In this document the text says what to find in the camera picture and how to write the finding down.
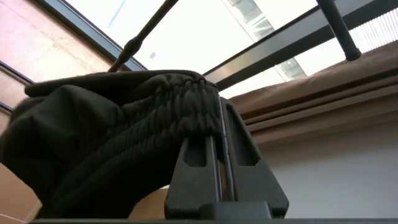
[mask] wall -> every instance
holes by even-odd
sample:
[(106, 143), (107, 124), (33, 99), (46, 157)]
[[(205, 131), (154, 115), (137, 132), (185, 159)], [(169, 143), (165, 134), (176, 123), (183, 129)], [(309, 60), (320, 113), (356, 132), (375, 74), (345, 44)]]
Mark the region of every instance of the wall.
[(398, 123), (267, 149), (287, 218), (398, 218)]
[[(32, 2), (0, 0), (0, 60), (35, 82), (109, 68), (108, 61)], [(0, 70), (0, 101), (15, 106), (25, 97), (24, 86)], [(7, 121), (0, 111), (0, 134)], [(0, 164), (0, 223), (29, 221), (39, 208), (35, 193)]]

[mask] garment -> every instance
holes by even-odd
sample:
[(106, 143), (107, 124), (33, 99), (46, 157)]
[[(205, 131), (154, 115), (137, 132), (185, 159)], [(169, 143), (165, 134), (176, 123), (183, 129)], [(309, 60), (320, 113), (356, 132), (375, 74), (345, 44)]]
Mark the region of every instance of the garment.
[(126, 218), (170, 183), (184, 138), (219, 136), (216, 86), (185, 70), (96, 73), (26, 87), (0, 160), (38, 218)]

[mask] brown curtain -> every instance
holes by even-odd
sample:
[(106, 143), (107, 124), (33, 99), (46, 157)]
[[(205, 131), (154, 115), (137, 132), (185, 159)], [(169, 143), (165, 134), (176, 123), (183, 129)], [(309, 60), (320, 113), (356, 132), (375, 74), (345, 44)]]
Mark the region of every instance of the brown curtain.
[(398, 119), (398, 41), (231, 99), (261, 149)]

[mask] gray wall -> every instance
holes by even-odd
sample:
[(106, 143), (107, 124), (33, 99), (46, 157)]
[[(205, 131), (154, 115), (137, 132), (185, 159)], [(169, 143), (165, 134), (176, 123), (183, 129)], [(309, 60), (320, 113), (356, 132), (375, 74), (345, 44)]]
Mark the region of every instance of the gray wall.
[(398, 217), (398, 123), (273, 147), (287, 218)]

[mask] dark green fabric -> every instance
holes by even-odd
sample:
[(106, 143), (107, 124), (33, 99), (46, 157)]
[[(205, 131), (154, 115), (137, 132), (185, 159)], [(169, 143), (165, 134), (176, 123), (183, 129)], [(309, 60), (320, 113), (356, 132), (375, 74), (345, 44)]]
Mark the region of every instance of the dark green fabric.
[(97, 73), (25, 92), (0, 159), (37, 194), (39, 218), (126, 218), (170, 183), (183, 138), (220, 134), (218, 90), (191, 71)]

